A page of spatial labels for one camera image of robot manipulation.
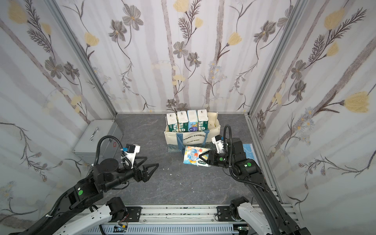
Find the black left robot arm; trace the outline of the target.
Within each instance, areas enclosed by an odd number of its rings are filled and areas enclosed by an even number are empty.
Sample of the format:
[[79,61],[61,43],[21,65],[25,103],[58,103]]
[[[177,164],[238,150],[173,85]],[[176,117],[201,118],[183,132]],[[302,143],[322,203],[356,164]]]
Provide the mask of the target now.
[[140,157],[140,163],[131,163],[128,151],[121,152],[121,163],[109,158],[99,160],[102,143],[111,135],[102,137],[97,144],[96,157],[88,176],[64,192],[54,203],[52,209],[41,219],[25,229],[23,235],[52,235],[64,224],[84,210],[90,208],[104,197],[108,191],[121,191],[129,186],[129,181],[147,182],[159,167],[159,164],[145,164],[146,157]]

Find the green barcode tissue pack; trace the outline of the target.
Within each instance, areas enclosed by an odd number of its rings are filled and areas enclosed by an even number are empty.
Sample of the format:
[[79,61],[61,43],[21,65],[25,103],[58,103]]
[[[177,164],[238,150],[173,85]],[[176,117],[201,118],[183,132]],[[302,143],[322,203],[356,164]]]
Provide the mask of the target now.
[[177,115],[175,113],[168,113],[166,115],[166,124],[169,132],[179,132]]

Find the elephant tissue pack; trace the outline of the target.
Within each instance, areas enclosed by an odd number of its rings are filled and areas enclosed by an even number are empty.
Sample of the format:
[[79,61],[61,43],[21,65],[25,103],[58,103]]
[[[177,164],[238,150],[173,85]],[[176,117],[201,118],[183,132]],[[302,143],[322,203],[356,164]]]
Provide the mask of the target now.
[[199,155],[202,152],[206,152],[209,149],[202,148],[202,147],[195,147],[195,146],[186,146],[185,152],[184,152],[184,159],[183,163],[186,165],[196,165],[196,166],[205,166],[209,167],[210,165],[202,165],[199,163]]
[[197,111],[198,117],[198,131],[208,130],[209,117],[206,109]]
[[189,132],[189,118],[186,111],[177,112],[179,132]]

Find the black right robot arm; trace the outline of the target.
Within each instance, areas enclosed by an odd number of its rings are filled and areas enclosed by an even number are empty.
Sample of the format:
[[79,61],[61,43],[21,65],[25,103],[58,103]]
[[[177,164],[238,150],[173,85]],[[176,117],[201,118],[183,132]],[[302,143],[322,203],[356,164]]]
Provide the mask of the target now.
[[223,135],[214,139],[216,149],[199,158],[208,165],[227,168],[235,181],[248,188],[261,210],[256,211],[248,199],[240,197],[230,203],[231,217],[245,221],[258,235],[308,235],[308,228],[298,225],[272,193],[258,164],[246,157],[242,141],[232,136],[231,126],[226,125]]

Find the blue tissue pack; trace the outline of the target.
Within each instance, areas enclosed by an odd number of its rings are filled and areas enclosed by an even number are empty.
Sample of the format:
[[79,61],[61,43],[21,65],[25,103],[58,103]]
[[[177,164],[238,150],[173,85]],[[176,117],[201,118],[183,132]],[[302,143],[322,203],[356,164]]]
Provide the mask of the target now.
[[198,116],[196,110],[188,110],[187,111],[189,125],[188,131],[189,132],[196,132],[198,131]]

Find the cream canvas tote bag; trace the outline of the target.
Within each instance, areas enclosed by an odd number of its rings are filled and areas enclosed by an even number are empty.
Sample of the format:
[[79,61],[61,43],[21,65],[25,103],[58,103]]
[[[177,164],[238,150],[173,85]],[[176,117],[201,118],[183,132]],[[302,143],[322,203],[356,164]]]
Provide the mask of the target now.
[[218,113],[208,113],[208,130],[197,132],[170,132],[165,128],[164,136],[169,152],[183,152],[186,146],[208,147],[212,138],[220,134]]

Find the blue face mask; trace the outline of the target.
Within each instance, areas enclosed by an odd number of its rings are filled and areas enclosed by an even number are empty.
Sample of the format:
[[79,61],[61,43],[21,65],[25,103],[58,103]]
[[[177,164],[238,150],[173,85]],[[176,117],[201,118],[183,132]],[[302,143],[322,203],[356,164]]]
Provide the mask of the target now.
[[259,165],[256,153],[254,151],[252,144],[243,144],[243,150],[245,152],[246,158],[254,160],[256,164]]

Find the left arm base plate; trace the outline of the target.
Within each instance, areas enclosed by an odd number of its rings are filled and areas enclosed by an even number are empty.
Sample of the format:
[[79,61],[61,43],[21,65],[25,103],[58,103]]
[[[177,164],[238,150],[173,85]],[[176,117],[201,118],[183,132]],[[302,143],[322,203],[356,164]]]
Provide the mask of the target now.
[[139,222],[141,217],[142,207],[127,207],[119,223]]

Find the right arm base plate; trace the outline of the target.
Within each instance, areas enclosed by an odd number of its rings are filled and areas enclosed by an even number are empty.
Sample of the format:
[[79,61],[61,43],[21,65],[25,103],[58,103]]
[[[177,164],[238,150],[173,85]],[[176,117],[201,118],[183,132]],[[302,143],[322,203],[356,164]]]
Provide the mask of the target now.
[[230,206],[217,206],[217,214],[215,216],[218,222],[234,222]]

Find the aluminium mounting rail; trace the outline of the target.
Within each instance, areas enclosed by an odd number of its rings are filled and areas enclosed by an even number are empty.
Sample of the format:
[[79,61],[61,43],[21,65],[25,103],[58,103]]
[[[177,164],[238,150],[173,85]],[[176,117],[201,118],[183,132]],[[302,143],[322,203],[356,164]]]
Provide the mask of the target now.
[[227,205],[144,205],[142,207],[141,224],[152,223],[210,223],[218,221],[217,206]]

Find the grey metal box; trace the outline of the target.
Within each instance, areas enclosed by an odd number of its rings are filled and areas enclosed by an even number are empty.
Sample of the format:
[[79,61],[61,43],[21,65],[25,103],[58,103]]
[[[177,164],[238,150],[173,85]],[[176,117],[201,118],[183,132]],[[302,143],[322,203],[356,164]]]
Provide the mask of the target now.
[[[97,145],[104,136],[122,139],[123,132],[114,120],[93,120],[73,148],[72,152],[83,161],[93,164],[96,158]],[[116,140],[108,138],[101,143],[99,162],[114,158],[119,148]]]

